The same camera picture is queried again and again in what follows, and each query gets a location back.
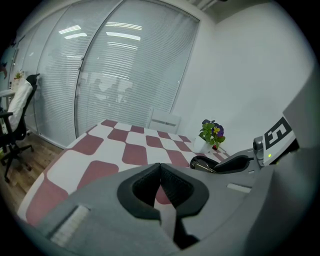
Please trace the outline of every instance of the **white cloth on chair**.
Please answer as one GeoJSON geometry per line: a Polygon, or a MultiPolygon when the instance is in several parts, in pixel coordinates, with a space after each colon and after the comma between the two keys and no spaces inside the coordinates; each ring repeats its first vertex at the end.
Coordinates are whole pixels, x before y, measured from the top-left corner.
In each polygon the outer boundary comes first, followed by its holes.
{"type": "MultiPolygon", "coordinates": [[[[19,80],[20,81],[17,91],[15,92],[15,95],[8,108],[8,112],[13,113],[13,115],[9,116],[9,122],[12,131],[15,131],[17,129],[22,116],[22,112],[27,103],[27,99],[33,89],[32,85],[26,79],[20,78],[19,80]]],[[[2,126],[2,131],[3,133],[7,133],[5,124],[2,126]]]]}

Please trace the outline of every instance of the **red and white tablecloth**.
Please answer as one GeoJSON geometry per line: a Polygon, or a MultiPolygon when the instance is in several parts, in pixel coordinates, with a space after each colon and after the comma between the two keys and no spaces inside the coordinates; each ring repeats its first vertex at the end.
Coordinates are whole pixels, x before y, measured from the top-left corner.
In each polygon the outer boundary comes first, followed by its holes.
{"type": "MultiPolygon", "coordinates": [[[[189,167],[193,139],[105,120],[71,143],[34,182],[18,216],[35,226],[72,192],[99,179],[137,166],[169,163],[189,167]]],[[[229,157],[221,148],[205,154],[220,162],[229,157]]],[[[156,204],[170,204],[160,187],[156,204]]]]}

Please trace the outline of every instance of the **white folding chair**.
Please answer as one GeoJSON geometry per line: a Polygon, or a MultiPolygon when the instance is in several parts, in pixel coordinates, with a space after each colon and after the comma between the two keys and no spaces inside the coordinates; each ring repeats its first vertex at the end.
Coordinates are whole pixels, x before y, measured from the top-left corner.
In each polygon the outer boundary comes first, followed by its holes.
{"type": "Polygon", "coordinates": [[[176,116],[155,108],[151,109],[148,128],[157,130],[159,132],[165,132],[170,134],[176,134],[179,123],[180,116],[176,116]]]}

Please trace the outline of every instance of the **wooden floor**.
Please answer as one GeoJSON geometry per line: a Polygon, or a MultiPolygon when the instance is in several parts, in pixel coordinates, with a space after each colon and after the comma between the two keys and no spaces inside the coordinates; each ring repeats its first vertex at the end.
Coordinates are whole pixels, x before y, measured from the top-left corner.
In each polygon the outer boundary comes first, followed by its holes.
{"type": "Polygon", "coordinates": [[[15,213],[32,184],[50,162],[62,151],[61,148],[46,142],[32,133],[26,136],[23,141],[17,142],[19,147],[29,144],[34,148],[34,152],[27,149],[21,154],[21,157],[32,167],[31,171],[28,171],[17,160],[13,160],[8,172],[8,178],[10,180],[8,184],[4,179],[6,166],[0,164],[1,196],[6,201],[8,208],[15,213]]]}

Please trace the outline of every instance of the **office chair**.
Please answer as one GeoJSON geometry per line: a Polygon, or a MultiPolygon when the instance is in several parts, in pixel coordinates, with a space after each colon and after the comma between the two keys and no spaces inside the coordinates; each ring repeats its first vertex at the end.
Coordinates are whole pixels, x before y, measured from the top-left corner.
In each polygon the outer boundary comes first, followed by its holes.
{"type": "Polygon", "coordinates": [[[26,110],[28,108],[28,105],[32,99],[32,97],[34,96],[36,89],[37,89],[37,76],[40,74],[32,74],[29,75],[26,80],[31,84],[32,86],[32,91],[30,93],[30,95],[28,96],[26,103],[23,107],[22,110],[22,115],[20,118],[20,121],[18,123],[17,128],[12,131],[12,127],[11,124],[9,122],[9,117],[13,115],[12,112],[4,112],[4,113],[0,113],[0,118],[2,118],[4,120],[6,129],[7,129],[7,134],[1,134],[0,135],[0,148],[3,148],[3,152],[6,153],[7,152],[7,146],[9,148],[9,153],[7,153],[2,159],[1,159],[1,163],[3,166],[6,165],[6,170],[5,170],[5,174],[4,174],[4,180],[9,183],[10,180],[7,177],[10,165],[12,163],[13,159],[17,159],[19,160],[19,162],[23,165],[26,166],[28,171],[31,171],[31,166],[29,164],[27,164],[20,156],[19,154],[22,153],[23,151],[27,150],[27,149],[31,149],[31,151],[33,152],[34,149],[32,147],[32,145],[27,145],[27,146],[23,146],[23,147],[18,147],[16,144],[16,141],[22,141],[27,134],[27,127],[26,127],[26,123],[25,123],[25,113],[26,110]]]}

